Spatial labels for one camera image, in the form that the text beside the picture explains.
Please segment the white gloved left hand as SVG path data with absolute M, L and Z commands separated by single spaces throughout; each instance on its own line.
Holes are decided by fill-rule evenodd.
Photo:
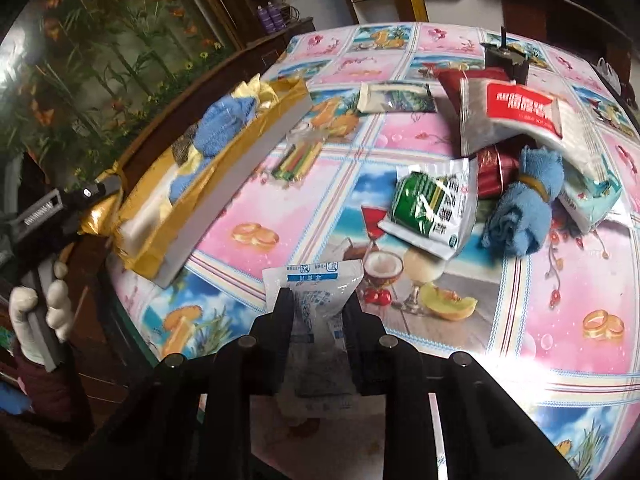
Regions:
M 74 325 L 66 273 L 67 266 L 51 257 L 28 272 L 10 295 L 9 314 L 21 352 L 47 372 L 64 362 L 62 344 Z

